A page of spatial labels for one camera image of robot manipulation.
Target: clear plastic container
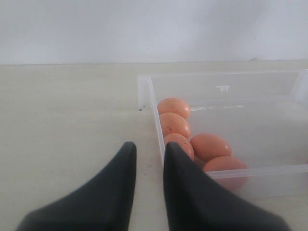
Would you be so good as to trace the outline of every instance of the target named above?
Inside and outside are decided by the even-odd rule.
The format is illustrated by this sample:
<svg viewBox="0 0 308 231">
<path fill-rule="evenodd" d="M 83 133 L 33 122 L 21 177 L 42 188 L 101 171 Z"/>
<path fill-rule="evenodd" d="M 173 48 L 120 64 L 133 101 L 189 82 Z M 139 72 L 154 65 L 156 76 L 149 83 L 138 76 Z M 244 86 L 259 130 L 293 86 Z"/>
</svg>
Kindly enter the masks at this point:
<svg viewBox="0 0 308 231">
<path fill-rule="evenodd" d="M 307 70 L 153 75 L 139 77 L 138 85 L 139 109 L 153 110 L 162 163 L 157 104 L 177 97 L 191 107 L 191 137 L 218 134 L 249 167 L 210 177 L 248 177 L 235 192 L 242 197 L 308 193 Z"/>
</svg>

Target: eggshell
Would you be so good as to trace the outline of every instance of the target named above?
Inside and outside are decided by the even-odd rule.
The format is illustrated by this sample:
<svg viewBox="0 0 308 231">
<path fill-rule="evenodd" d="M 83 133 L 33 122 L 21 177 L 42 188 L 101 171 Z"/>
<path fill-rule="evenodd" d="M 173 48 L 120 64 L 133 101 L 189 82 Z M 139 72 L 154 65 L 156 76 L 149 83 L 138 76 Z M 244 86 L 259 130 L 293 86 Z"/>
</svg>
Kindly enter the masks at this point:
<svg viewBox="0 0 308 231">
<path fill-rule="evenodd" d="M 195 135 L 191 139 L 191 144 L 195 155 L 206 162 L 218 156 L 232 154 L 230 145 L 223 138 L 211 133 Z"/>
<path fill-rule="evenodd" d="M 163 136 L 170 133 L 178 133 L 188 138 L 191 134 L 191 129 L 187 121 L 178 114 L 167 112 L 159 116 L 160 125 L 162 127 Z"/>
<path fill-rule="evenodd" d="M 184 100 L 177 98 L 166 98 L 157 105 L 158 114 L 172 112 L 187 119 L 191 114 L 191 109 Z"/>
<path fill-rule="evenodd" d="M 191 143 L 189 143 L 189 140 L 182 136 L 181 134 L 177 133 L 171 133 L 165 136 L 164 138 L 165 145 L 169 142 L 176 142 L 179 144 L 179 146 L 183 149 L 184 152 L 192 159 L 194 160 L 194 152 L 193 147 Z"/>
<path fill-rule="evenodd" d="M 246 168 L 247 165 L 237 158 L 231 156 L 220 156 L 210 160 L 204 166 L 203 171 L 210 172 Z M 248 177 L 215 179 L 215 181 L 222 187 L 233 191 L 243 187 L 243 185 L 247 183 Z"/>
</svg>

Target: white wall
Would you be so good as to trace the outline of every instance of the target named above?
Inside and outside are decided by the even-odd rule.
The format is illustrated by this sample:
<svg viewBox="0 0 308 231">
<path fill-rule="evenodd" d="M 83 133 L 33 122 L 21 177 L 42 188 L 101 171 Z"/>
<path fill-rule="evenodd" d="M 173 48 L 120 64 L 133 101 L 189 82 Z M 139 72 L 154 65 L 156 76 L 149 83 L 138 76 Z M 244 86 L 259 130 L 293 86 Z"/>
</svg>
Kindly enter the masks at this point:
<svg viewBox="0 0 308 231">
<path fill-rule="evenodd" d="M 308 0 L 1 0 L 0 64 L 308 59 Z"/>
</svg>

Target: table surface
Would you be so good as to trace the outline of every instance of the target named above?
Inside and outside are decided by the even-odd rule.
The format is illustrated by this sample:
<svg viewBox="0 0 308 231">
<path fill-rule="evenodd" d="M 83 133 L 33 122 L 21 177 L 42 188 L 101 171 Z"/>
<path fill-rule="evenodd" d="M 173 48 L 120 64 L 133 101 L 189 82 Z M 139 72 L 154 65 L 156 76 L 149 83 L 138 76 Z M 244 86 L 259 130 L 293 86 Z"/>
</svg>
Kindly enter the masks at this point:
<svg viewBox="0 0 308 231">
<path fill-rule="evenodd" d="M 308 61 L 0 66 L 0 230 L 70 193 L 125 141 L 137 145 L 129 230 L 167 231 L 162 164 L 150 111 L 137 110 L 137 75 L 307 69 Z M 255 203 L 308 230 L 308 195 Z"/>
</svg>

